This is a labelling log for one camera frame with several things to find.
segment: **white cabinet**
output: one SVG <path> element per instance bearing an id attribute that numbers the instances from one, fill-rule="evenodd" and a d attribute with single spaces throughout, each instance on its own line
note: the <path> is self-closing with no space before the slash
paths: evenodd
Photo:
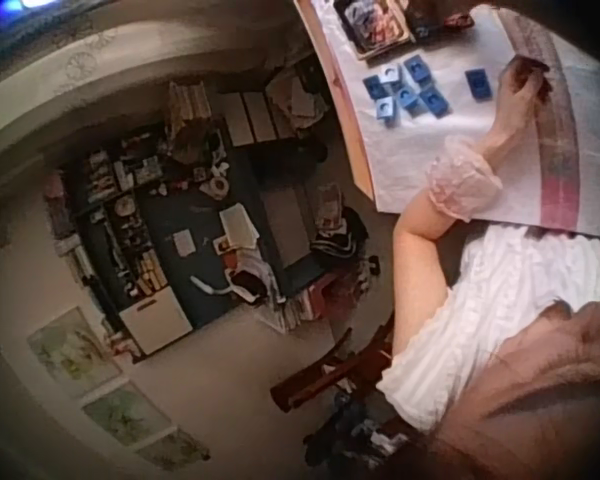
<path id="1" fill-rule="evenodd" d="M 124 310 L 120 318 L 147 355 L 193 330 L 171 287 Z"/>

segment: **chair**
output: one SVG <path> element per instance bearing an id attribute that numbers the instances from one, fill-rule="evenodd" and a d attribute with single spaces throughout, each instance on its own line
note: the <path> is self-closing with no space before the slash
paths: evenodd
<path id="1" fill-rule="evenodd" d="M 387 323 L 376 330 L 366 347 L 343 360 L 337 354 L 351 337 L 352 330 L 348 328 L 333 348 L 321 358 L 271 388 L 273 401 L 283 412 L 289 412 L 344 378 L 356 387 L 352 397 L 365 398 L 375 390 L 382 371 L 391 365 L 391 342 L 387 337 L 392 330 L 393 314 Z M 325 365 L 335 368 L 325 373 Z"/>

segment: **blue tile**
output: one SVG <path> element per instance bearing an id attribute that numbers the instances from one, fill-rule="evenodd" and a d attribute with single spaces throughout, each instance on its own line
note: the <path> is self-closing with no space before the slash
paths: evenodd
<path id="1" fill-rule="evenodd" d="M 484 68 L 467 70 L 464 74 L 467 77 L 467 82 L 469 82 L 473 98 L 476 100 L 488 100 L 492 98 L 491 85 L 489 85 L 487 72 L 485 72 Z"/>
<path id="2" fill-rule="evenodd" d="M 373 100 L 379 100 L 380 98 L 384 98 L 388 95 L 384 85 L 382 85 L 382 82 L 380 82 L 380 77 L 378 75 L 367 77 L 362 81 L 362 83 L 364 83 L 367 92 L 369 92 L 369 96 Z"/>
<path id="3" fill-rule="evenodd" d="M 396 95 L 398 103 L 405 110 L 413 110 L 418 106 L 418 95 L 409 87 L 402 87 Z"/>
<path id="4" fill-rule="evenodd" d="M 449 111 L 449 102 L 433 85 L 420 92 L 420 98 L 436 117 L 440 118 Z"/>
<path id="5" fill-rule="evenodd" d="M 395 114 L 396 109 L 393 97 L 385 97 L 376 100 L 376 118 L 378 120 L 392 120 Z"/>
<path id="6" fill-rule="evenodd" d="M 380 73 L 380 82 L 389 85 L 394 91 L 402 86 L 402 68 L 400 64 L 385 65 Z"/>
<path id="7" fill-rule="evenodd" d="M 420 55 L 405 60 L 404 66 L 417 84 L 424 85 L 431 81 L 431 70 Z"/>

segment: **pink sheer cuff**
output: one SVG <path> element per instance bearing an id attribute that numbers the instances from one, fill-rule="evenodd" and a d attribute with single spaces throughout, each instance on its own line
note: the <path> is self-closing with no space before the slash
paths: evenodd
<path id="1" fill-rule="evenodd" d="M 468 222 L 495 199 L 502 182 L 467 137 L 447 137 L 427 172 L 429 197 L 441 212 Z"/>

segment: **striped cloth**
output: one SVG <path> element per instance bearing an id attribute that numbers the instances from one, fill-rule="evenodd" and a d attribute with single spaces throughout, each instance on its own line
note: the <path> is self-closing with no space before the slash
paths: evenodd
<path id="1" fill-rule="evenodd" d="M 464 250 L 461 275 L 378 389 L 411 425 L 429 431 L 487 365 L 556 299 L 574 311 L 600 301 L 600 241 L 494 224 Z"/>

